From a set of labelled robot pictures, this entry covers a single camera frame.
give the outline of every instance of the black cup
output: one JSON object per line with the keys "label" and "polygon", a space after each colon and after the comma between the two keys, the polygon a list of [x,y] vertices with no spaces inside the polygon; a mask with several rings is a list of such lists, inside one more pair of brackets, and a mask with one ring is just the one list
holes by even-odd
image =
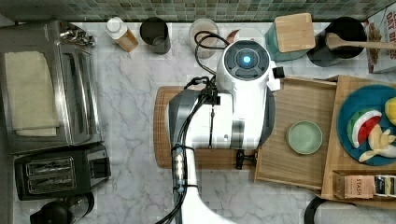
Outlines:
{"label": "black cup", "polygon": [[341,17],[332,21],[330,25],[315,36],[316,46],[307,52],[309,60],[317,66],[328,67],[358,56],[363,48],[340,47],[329,49],[326,34],[334,33],[346,41],[367,41],[366,33],[361,23],[353,18]]}
{"label": "black cup", "polygon": [[151,17],[143,21],[140,36],[155,53],[165,54],[171,48],[168,26],[160,18]]}

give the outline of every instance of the blue plate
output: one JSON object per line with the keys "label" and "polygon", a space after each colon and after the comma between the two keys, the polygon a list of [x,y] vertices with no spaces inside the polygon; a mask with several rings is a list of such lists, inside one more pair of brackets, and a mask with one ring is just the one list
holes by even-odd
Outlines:
{"label": "blue plate", "polygon": [[[379,125],[382,132],[390,129],[390,134],[396,134],[396,127],[390,123],[385,114],[385,103],[388,99],[396,97],[396,90],[384,85],[370,85],[352,92],[344,101],[340,109],[337,122],[337,132],[340,142],[346,152],[355,160],[359,160],[362,153],[371,150],[368,140],[364,141],[358,148],[354,148],[347,138],[347,124],[352,116],[359,110],[372,108],[382,113]],[[395,158],[374,156],[365,163],[373,166],[387,165],[395,162]]]}

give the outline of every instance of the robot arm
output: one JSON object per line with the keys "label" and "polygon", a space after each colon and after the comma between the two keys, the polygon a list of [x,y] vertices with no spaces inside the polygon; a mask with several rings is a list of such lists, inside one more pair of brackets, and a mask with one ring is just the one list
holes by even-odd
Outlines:
{"label": "robot arm", "polygon": [[[188,183],[189,185],[197,185],[197,177],[195,170],[195,156],[192,149],[186,149],[187,166],[188,166]],[[187,195],[184,203],[181,205],[181,215],[183,224],[235,224],[224,217],[219,216],[210,210],[199,195],[198,188],[187,187]]]}
{"label": "robot arm", "polygon": [[[273,98],[268,101],[268,96],[272,94],[267,87],[271,73],[270,58],[262,46],[253,41],[237,41],[224,50],[219,60],[216,75],[219,90],[217,104],[212,101],[212,104],[200,105],[192,113],[188,129],[181,130],[194,110],[200,92],[184,90],[169,102],[165,124],[171,145],[180,144],[177,136],[181,131],[186,134],[184,150],[173,151],[172,160],[175,195],[177,192],[186,193],[181,214],[176,216],[177,224],[233,223],[211,211],[202,202],[196,186],[194,151],[189,147],[259,147],[270,135],[273,127],[271,124],[275,119],[274,111],[270,116],[267,113],[269,107],[274,107],[268,106],[268,102],[273,102]],[[183,184],[185,165],[187,187]]]}

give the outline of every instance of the light green bowl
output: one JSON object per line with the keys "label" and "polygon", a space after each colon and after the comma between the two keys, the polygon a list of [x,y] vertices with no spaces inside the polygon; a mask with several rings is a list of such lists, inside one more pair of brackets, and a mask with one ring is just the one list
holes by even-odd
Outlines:
{"label": "light green bowl", "polygon": [[322,131],[316,123],[302,120],[288,128],[286,141],[294,151],[304,155],[312,154],[320,148]]}

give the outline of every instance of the cereal box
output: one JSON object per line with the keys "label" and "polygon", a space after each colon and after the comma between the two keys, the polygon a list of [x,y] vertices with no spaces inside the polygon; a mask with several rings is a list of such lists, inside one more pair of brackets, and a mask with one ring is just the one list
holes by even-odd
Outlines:
{"label": "cereal box", "polygon": [[[368,41],[396,42],[396,4],[376,13],[364,22]],[[367,49],[370,73],[396,71],[395,49]]]}

